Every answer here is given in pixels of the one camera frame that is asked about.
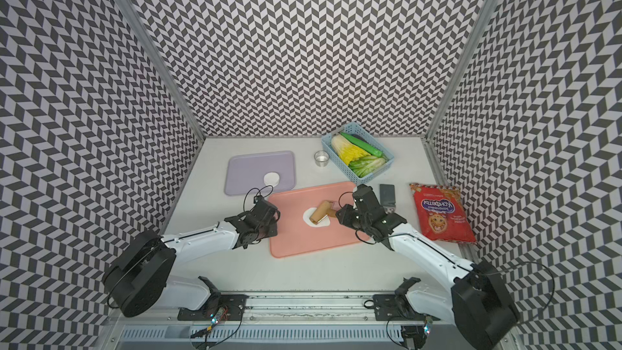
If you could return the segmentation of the wooden rolling pin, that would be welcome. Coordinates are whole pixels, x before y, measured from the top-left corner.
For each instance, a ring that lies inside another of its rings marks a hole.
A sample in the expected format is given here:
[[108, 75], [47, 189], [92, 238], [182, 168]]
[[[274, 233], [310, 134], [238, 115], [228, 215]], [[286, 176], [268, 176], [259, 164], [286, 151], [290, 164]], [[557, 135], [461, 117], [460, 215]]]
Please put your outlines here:
[[309, 221], [313, 225], [319, 225], [325, 220], [325, 218], [336, 218], [336, 210], [334, 209], [334, 203], [331, 201], [323, 201], [309, 217]]

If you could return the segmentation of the white dough piece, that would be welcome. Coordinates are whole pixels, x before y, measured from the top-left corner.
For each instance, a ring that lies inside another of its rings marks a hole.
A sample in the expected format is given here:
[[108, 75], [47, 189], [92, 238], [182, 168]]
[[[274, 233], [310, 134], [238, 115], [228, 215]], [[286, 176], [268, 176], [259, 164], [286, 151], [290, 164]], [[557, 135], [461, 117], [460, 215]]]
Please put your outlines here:
[[330, 226], [330, 217], [325, 212], [319, 212], [317, 207], [307, 209], [303, 214], [303, 220], [309, 227], [325, 228]]

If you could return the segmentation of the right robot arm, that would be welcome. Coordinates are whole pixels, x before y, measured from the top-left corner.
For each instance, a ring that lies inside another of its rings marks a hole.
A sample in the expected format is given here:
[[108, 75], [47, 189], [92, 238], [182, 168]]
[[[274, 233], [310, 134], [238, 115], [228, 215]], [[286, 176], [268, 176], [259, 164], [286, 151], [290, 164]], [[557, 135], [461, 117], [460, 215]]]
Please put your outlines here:
[[419, 264], [439, 284], [425, 285], [411, 277], [395, 290], [398, 317], [432, 319], [453, 324], [475, 349], [493, 349], [519, 323], [520, 314], [500, 272], [489, 262], [471, 262], [451, 254], [418, 232], [396, 213], [386, 213], [370, 186], [360, 185], [352, 204], [336, 212], [341, 225], [362, 232], [372, 244]]

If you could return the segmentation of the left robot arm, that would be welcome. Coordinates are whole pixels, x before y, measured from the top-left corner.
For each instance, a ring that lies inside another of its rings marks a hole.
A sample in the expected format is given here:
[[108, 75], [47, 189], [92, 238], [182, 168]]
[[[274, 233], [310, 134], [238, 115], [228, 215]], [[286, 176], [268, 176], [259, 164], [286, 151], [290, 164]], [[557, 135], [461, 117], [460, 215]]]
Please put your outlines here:
[[273, 238], [279, 219], [278, 208], [259, 196], [248, 211], [207, 228], [164, 236], [152, 230], [139, 233], [105, 270], [106, 303], [126, 318], [152, 308], [215, 309], [220, 291], [207, 277], [191, 279], [173, 271], [210, 254]]

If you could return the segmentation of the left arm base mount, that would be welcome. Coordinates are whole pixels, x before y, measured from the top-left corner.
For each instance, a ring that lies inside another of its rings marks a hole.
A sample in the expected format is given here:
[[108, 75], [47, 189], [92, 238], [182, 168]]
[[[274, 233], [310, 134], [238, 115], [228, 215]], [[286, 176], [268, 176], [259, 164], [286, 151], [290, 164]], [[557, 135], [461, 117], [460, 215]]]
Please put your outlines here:
[[241, 322], [249, 296], [242, 293], [221, 293], [205, 276], [198, 277], [199, 284], [209, 292], [208, 298], [196, 309], [181, 308], [178, 321], [210, 322], [212, 324], [227, 321]]

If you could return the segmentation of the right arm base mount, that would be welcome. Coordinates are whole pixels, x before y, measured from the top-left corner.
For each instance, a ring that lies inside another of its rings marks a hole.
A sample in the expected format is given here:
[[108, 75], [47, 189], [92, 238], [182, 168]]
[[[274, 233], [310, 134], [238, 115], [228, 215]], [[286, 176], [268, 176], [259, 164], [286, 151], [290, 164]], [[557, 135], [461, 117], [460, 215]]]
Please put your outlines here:
[[420, 314], [411, 307], [407, 300], [407, 291], [414, 285], [421, 282], [420, 278], [411, 277], [404, 278], [398, 288], [393, 293], [374, 294], [371, 299], [364, 301], [363, 306], [374, 312], [377, 321], [405, 320], [405, 321], [422, 321], [427, 318], [433, 322], [439, 321], [432, 315]]

